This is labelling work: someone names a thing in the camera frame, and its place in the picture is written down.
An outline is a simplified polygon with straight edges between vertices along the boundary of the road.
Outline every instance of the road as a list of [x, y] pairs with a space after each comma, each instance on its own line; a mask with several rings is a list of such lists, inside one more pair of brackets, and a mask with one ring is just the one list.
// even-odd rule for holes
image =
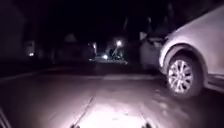
[[1, 81], [0, 103], [13, 128], [221, 128], [224, 95], [204, 90], [172, 98], [162, 76], [100, 64], [64, 67]]

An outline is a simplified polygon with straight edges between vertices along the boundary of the wheel well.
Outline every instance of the wheel well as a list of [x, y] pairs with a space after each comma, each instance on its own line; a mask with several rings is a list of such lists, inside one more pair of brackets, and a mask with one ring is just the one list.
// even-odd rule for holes
[[182, 49], [178, 51], [174, 56], [178, 56], [178, 55], [185, 55], [187, 57], [190, 57], [191, 59], [197, 61], [201, 65], [200, 59], [197, 57], [197, 55], [194, 52], [190, 50]]
[[203, 76], [206, 77], [206, 75], [205, 75], [206, 74], [206, 67], [204, 65], [205, 64], [204, 61], [202, 60], [203, 58], [200, 58], [196, 53], [194, 53], [191, 50], [187, 50], [187, 49], [181, 49], [173, 57], [179, 56], [179, 55], [184, 55], [184, 56], [189, 57], [189, 58], [193, 59], [194, 61], [196, 61], [199, 65], [200, 70], [203, 73]]

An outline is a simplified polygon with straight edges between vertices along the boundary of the fender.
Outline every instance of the fender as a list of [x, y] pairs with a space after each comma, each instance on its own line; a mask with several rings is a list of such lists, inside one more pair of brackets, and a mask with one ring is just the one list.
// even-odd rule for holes
[[196, 55], [196, 57], [199, 59], [199, 63], [202, 65], [202, 70], [203, 70], [203, 75], [204, 78], [206, 78], [208, 70], [207, 70], [207, 66], [205, 63], [205, 60], [203, 58], [203, 56], [201, 55], [201, 53], [194, 47], [185, 44], [185, 43], [181, 43], [181, 44], [177, 44], [172, 46], [169, 51], [167, 52], [165, 59], [164, 59], [164, 66], [163, 66], [163, 73], [167, 74], [168, 71], [168, 65], [170, 63], [170, 60], [181, 50], [186, 50], [186, 51], [190, 51], [192, 52], [194, 55]]

